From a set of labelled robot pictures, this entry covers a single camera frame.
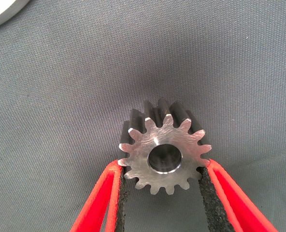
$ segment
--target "spur gear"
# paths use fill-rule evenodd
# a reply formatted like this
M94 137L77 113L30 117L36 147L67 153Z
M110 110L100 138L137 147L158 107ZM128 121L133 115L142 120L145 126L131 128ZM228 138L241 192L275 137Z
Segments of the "spur gear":
M144 114L132 110L130 120L124 122L119 148L125 152L118 160L121 166L131 168L124 177L137 177L136 189L150 185L151 194L161 187L171 195L174 186L189 188L188 179L201 179L197 167L206 167L209 160L201 154L212 149L202 145L205 135L194 116L178 102L170 107L164 99L154 108L144 102Z

